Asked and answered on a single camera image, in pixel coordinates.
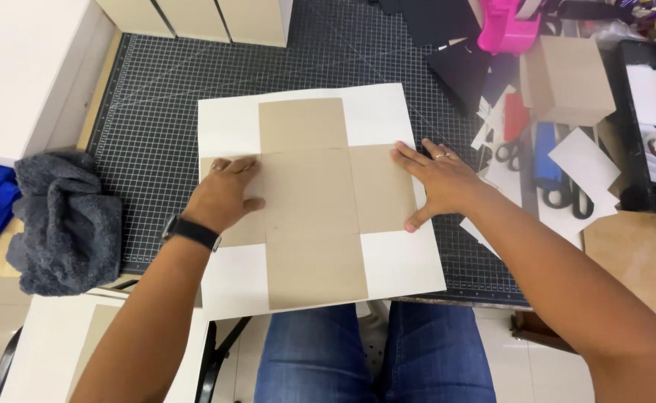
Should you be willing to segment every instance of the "black watch strap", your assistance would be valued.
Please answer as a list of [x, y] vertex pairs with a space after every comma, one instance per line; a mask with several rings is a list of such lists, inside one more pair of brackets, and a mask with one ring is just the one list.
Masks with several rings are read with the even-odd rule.
[[197, 243], [204, 244], [208, 249], [216, 252], [218, 244], [220, 243], [220, 235], [212, 230], [198, 225], [190, 221], [182, 219], [181, 216], [177, 217], [175, 227], [173, 228], [173, 235], [180, 235], [181, 237], [188, 238]]

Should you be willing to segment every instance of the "red object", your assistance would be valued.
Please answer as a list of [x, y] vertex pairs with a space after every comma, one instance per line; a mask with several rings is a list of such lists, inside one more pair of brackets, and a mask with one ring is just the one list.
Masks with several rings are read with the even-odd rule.
[[505, 97], [505, 142], [516, 140], [529, 124], [529, 109], [522, 104], [519, 94], [507, 94]]

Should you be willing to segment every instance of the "gray fleece cloth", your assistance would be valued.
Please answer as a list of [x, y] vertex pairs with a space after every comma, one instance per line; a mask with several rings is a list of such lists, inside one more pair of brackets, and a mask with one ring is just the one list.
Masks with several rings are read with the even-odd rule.
[[118, 277], [121, 201], [101, 196], [93, 159], [52, 152], [15, 163], [22, 198], [12, 206], [24, 233], [10, 242], [7, 261], [22, 273], [27, 294], [75, 296]]

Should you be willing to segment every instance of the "forearm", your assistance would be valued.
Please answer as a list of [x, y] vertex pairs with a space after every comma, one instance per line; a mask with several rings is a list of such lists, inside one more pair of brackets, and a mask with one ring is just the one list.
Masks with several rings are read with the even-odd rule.
[[210, 251], [166, 243], [96, 347], [72, 402], [161, 402], [179, 368]]
[[656, 315], [584, 253], [491, 187], [467, 217], [535, 312], [585, 356], [654, 353]]

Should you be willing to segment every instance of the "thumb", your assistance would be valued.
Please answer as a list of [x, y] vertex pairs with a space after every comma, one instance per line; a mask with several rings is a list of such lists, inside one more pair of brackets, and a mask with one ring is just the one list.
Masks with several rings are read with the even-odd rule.
[[254, 197], [253, 199], [248, 199], [243, 201], [243, 212], [248, 214], [256, 210], [260, 210], [265, 206], [265, 200], [260, 197]]
[[413, 233], [417, 231], [422, 224], [432, 218], [432, 214], [427, 205], [423, 206], [422, 209], [417, 210], [405, 223], [405, 230]]

